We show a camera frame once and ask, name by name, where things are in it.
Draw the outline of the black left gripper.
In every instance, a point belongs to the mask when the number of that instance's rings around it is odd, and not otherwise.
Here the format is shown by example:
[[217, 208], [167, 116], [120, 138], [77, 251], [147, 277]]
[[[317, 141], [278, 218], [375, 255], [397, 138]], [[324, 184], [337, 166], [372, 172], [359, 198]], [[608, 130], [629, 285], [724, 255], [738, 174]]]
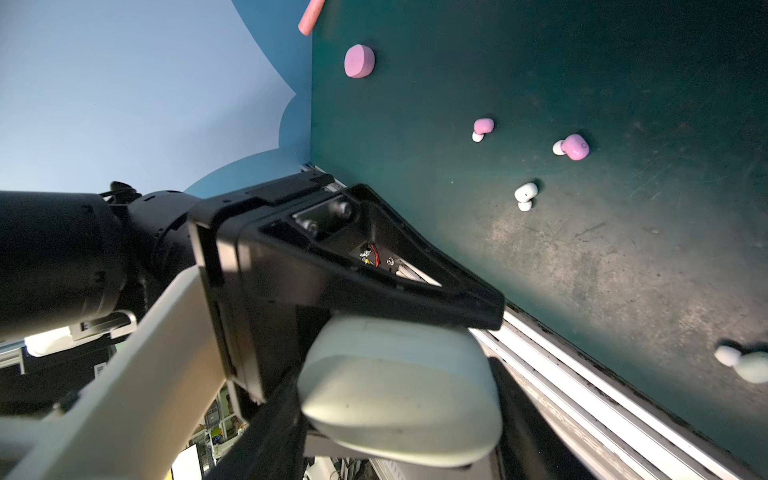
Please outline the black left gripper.
[[188, 214], [227, 378], [268, 400], [302, 362], [297, 306], [496, 330], [503, 294], [439, 251], [365, 185], [305, 171]]

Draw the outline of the white earbud charging case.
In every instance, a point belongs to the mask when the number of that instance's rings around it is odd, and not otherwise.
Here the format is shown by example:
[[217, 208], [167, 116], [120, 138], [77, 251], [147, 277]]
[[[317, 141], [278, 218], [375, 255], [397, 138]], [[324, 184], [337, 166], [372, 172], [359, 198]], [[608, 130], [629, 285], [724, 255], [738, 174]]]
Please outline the white earbud charging case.
[[465, 328], [336, 316], [297, 389], [316, 430], [374, 457], [458, 468], [487, 456], [502, 433], [489, 359]]

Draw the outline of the light blue earbud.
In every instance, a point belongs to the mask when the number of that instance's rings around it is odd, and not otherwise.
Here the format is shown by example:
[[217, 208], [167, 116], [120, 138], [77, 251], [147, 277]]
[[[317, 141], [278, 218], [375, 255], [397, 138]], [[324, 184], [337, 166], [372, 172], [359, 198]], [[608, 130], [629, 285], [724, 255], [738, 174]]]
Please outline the light blue earbud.
[[518, 208], [522, 212], [528, 212], [533, 207], [533, 200], [538, 195], [539, 189], [534, 182], [528, 182], [518, 187], [514, 192], [514, 198], [518, 202]]

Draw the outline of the white earbud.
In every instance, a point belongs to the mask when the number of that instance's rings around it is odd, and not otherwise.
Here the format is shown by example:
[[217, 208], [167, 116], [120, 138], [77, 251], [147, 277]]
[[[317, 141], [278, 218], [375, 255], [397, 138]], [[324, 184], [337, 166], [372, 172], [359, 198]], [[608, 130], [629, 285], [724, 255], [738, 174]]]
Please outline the white earbud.
[[763, 384], [768, 381], [766, 352], [742, 353], [732, 346], [719, 345], [714, 356], [722, 365], [732, 368], [738, 376], [749, 383]]

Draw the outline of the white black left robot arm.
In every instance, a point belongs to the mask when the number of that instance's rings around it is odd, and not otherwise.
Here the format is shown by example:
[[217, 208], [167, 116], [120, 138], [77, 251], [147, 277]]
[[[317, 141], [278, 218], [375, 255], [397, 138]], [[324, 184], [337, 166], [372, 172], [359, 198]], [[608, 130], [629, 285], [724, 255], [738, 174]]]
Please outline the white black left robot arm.
[[310, 430], [437, 468], [503, 430], [473, 337], [503, 295], [369, 186], [305, 171], [201, 200], [1, 195], [1, 337], [124, 313], [124, 349], [57, 418], [1, 421], [6, 479], [155, 479], [223, 385], [244, 436], [212, 479], [298, 479]]

